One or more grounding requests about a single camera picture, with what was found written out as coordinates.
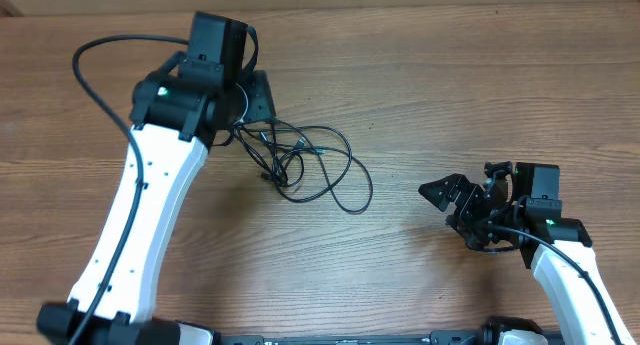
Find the wooden tabletop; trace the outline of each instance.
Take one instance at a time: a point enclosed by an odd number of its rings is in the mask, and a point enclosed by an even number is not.
[[[222,15],[258,30],[278,117],[344,132],[375,195],[357,216],[329,196],[289,203],[237,143],[215,148],[178,217],[156,316],[278,337],[475,329],[489,315],[557,329],[518,253],[466,250],[417,193],[511,160],[560,166],[563,215],[586,225],[640,338],[640,4]],[[40,305],[68,296],[121,176],[126,141],[71,55],[106,35],[188,37],[191,16],[0,19],[0,343],[43,342]],[[81,67],[126,117],[135,83],[177,48],[109,44]],[[327,160],[336,176],[344,160]],[[322,185],[308,163],[297,196]],[[362,173],[337,194],[362,204]]]

